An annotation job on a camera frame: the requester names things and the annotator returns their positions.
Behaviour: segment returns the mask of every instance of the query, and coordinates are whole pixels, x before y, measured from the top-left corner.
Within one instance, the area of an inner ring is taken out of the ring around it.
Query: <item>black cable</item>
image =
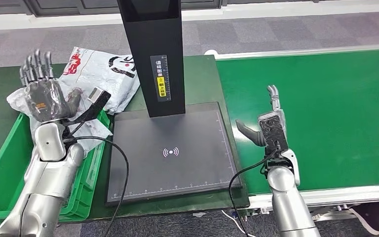
[[[230,196],[230,201],[231,201],[231,204],[233,204],[233,208],[234,208],[234,210],[236,211],[237,218],[238,218],[238,220],[239,220],[239,222],[240,222],[240,226],[242,227],[243,231],[245,232],[246,237],[249,237],[249,235],[248,235],[248,233],[246,232],[245,227],[243,226],[243,223],[242,223],[242,220],[240,219],[240,215],[239,215],[239,213],[237,212],[236,204],[234,204],[233,196],[232,196],[232,194],[231,194],[231,185],[232,185],[233,181],[234,181],[234,180],[235,180],[235,179],[236,179],[241,173],[243,173],[243,172],[245,172],[245,171],[248,171],[248,170],[250,170],[250,169],[253,169],[253,168],[255,168],[255,167],[258,167],[258,166],[260,166],[261,164],[265,163],[267,160],[269,160],[270,158],[272,158],[272,156],[275,154],[275,152],[276,152],[276,151],[273,151],[271,154],[269,154],[268,156],[266,156],[264,159],[262,159],[262,160],[259,161],[258,163],[253,164],[253,165],[251,165],[251,166],[249,166],[249,167],[246,167],[246,168],[244,168],[243,170],[237,172],[235,175],[233,175],[232,179],[230,179],[230,183],[229,183],[229,187],[228,187],[228,192],[229,192],[229,196]]]
[[[69,135],[68,135],[67,137],[70,137],[70,136],[72,136],[75,132],[77,132],[77,131],[80,129],[80,127],[82,127],[82,125],[83,125],[84,123],[85,123],[85,121],[80,122],[80,124],[79,124],[77,127],[75,127],[75,128],[73,129],[73,131],[70,132]]]
[[[124,198],[125,188],[127,187],[127,181],[128,181],[128,172],[129,172],[128,159],[127,159],[127,156],[125,155],[124,151],[116,143],[114,143],[113,141],[110,141],[108,139],[102,138],[102,137],[95,137],[95,136],[74,137],[74,138],[65,139],[64,142],[73,142],[73,141],[84,140],[84,139],[96,139],[96,140],[101,140],[101,141],[110,143],[112,146],[114,146],[123,155],[124,161],[126,164],[126,175],[125,175],[125,180],[124,180],[123,192],[121,193],[120,201],[117,205],[117,208],[115,209],[113,217],[111,218],[110,224],[108,225],[108,227],[105,230],[105,233],[103,235],[106,237],[108,235],[108,233],[110,232],[110,228],[113,225],[114,218],[117,215],[117,212],[121,206],[121,202],[123,201],[123,198]]]
[[[80,115],[80,117],[83,116],[83,115],[84,115],[84,117],[85,117],[88,113],[89,113],[89,109],[86,110],[85,112],[83,112],[83,114]],[[77,131],[80,129],[80,127],[82,127],[82,125],[83,125],[84,123],[85,123],[85,121],[80,122],[80,124],[79,124],[77,127],[75,127],[75,128],[73,129],[73,131],[70,132],[70,133],[68,134],[67,137],[71,137],[71,136],[73,136],[73,134],[74,134],[75,132],[77,132]]]
[[[265,175],[265,165],[262,165],[261,169],[259,170],[259,173],[261,175]]]

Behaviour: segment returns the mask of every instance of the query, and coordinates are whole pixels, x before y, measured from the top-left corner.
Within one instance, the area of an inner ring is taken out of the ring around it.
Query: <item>table edge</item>
[[[308,207],[359,204],[379,201],[379,185],[300,192]],[[272,210],[272,194],[250,196],[247,209]]]
[[[269,51],[269,52],[229,53],[229,54],[218,54],[215,50],[208,50],[207,52],[205,52],[204,55],[214,55],[216,61],[220,61],[220,60],[226,60],[226,59],[313,55],[313,54],[322,54],[322,53],[369,51],[369,50],[379,50],[379,44],[319,48],[319,49],[282,50],[282,51]]]

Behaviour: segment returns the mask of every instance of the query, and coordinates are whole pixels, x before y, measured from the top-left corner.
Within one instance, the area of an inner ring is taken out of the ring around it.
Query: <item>black scanning pad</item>
[[[114,142],[130,163],[125,202],[224,190],[237,172],[217,102],[155,118],[146,110],[120,113]],[[125,172],[121,153],[113,149],[107,205],[118,203]],[[241,187],[240,180],[232,187]]]

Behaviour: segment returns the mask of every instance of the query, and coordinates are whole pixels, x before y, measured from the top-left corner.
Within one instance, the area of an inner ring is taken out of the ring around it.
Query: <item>gray carpet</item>
[[[379,12],[183,23],[184,55],[379,44]],[[130,52],[122,25],[0,31],[0,67],[20,65],[35,48],[66,63],[74,46]]]
[[[80,237],[99,237],[107,222],[82,225]],[[316,223],[322,237],[370,237],[357,219],[325,221]],[[256,237],[277,237],[273,215],[257,215],[245,223],[248,233]],[[111,237],[243,237],[236,224],[221,211],[207,212],[197,218],[192,214],[176,214],[157,217],[118,219],[113,224]]]
[[[184,55],[240,53],[379,44],[379,12],[327,16],[253,18],[183,23]],[[21,65],[35,48],[53,52],[66,63],[74,46],[115,54],[129,53],[122,25],[0,31],[0,67]],[[318,222],[323,237],[367,237],[357,219]],[[107,222],[62,225],[58,237],[101,236]],[[246,224],[258,237],[277,236],[272,215],[255,216]],[[219,211],[196,218],[191,214],[116,220],[110,236],[227,237],[243,236]]]

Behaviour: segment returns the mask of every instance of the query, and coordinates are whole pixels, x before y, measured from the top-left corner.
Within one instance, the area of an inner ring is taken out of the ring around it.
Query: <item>baseboard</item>
[[[183,21],[238,18],[331,15],[379,12],[379,0],[329,0],[313,3],[267,2],[230,4],[221,9],[185,10]],[[0,15],[0,30],[121,24],[120,14],[35,17],[26,14]]]

